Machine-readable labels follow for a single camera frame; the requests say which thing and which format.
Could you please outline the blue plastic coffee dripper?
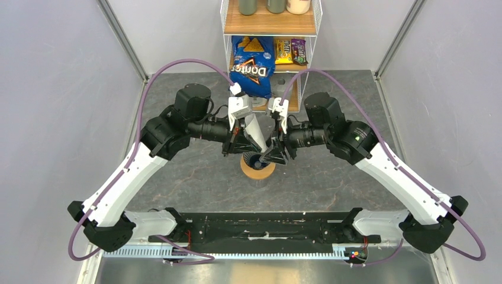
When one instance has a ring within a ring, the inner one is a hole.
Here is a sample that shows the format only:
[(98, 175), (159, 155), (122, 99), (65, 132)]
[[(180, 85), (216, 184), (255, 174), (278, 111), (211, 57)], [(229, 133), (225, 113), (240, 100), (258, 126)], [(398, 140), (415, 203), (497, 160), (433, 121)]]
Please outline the blue plastic coffee dripper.
[(269, 163), (260, 160), (261, 157), (262, 155), (257, 152), (247, 152), (243, 154), (244, 163), (253, 170), (262, 170), (269, 166)]

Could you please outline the single white paper filter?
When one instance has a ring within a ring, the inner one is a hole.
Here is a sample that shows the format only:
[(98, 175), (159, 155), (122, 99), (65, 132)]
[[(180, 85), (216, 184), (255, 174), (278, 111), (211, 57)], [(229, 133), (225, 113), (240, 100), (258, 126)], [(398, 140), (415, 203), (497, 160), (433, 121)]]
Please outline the single white paper filter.
[(255, 146), (256, 151), (264, 153), (267, 150), (268, 147), (254, 113), (244, 118), (244, 133), (245, 137)]

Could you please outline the wooden ring dripper stand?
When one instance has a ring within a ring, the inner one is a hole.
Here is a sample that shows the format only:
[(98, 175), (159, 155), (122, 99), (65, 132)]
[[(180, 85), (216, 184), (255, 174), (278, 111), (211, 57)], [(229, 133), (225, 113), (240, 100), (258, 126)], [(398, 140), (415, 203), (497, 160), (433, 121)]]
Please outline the wooden ring dripper stand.
[(253, 180), (264, 180), (264, 179), (267, 179), (268, 177), (270, 177), (275, 168), (276, 168), (276, 164), (275, 163), (271, 163), (267, 166), (265, 166), (263, 169), (261, 170), (256, 170), (256, 169), (253, 169), (252, 167), (248, 166), (245, 161), (243, 159), (241, 159), (240, 161), (240, 168), (242, 170), (242, 172), (250, 179), (253, 179)]

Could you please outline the glass carafe with wooden band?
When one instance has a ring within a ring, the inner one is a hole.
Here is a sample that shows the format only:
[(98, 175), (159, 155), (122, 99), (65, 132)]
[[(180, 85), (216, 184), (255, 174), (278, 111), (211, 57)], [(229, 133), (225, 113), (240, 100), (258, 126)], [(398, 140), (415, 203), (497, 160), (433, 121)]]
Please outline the glass carafe with wooden band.
[(261, 188), (264, 188), (268, 184), (268, 180), (267, 179), (261, 179), (261, 180), (251, 179), (251, 180), (249, 180), (249, 184), (251, 187), (253, 187), (255, 189), (261, 189)]

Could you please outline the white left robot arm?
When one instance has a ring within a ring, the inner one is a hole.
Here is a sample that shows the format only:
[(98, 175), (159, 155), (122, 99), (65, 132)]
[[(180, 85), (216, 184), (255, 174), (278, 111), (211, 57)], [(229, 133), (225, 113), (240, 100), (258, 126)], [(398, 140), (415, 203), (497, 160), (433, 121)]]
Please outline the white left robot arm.
[(190, 83), (178, 90), (174, 103), (141, 129), (139, 139), (112, 176), (87, 200), (68, 206), (92, 244), (112, 252), (130, 240), (154, 235), (174, 242), (184, 238), (186, 226), (176, 210), (132, 212), (127, 205), (192, 138), (221, 143), (225, 155), (264, 151), (266, 144), (250, 97), (238, 85), (231, 90), (224, 118), (213, 114), (211, 91), (206, 86)]

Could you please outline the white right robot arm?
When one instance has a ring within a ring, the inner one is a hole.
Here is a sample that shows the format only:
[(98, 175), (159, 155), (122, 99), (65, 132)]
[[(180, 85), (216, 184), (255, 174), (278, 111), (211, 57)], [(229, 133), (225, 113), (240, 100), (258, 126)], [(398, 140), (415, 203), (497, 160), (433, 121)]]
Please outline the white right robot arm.
[(287, 103), (281, 98), (268, 102), (267, 113), (275, 120), (263, 160), (285, 164), (303, 147), (325, 146), (335, 157), (347, 161), (377, 180), (403, 205), (402, 211), (374, 212), (357, 209), (342, 225), (342, 235), (350, 242), (363, 236), (402, 238), (415, 249), (434, 253), (444, 246), (458, 217), (468, 202), (434, 189), (388, 147), (362, 121), (345, 118), (339, 101), (318, 92), (304, 101), (307, 120), (292, 123)]

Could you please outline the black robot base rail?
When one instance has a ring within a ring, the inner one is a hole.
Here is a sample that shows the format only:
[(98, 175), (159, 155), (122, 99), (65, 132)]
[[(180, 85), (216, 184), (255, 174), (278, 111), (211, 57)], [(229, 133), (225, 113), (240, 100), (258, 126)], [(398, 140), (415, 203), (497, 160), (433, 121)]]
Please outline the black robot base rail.
[(165, 260), (350, 259), (350, 250), (379, 244), (378, 234), (363, 235), (349, 212), (207, 212), (181, 213), (168, 235), (148, 237), (150, 244), (170, 247)]

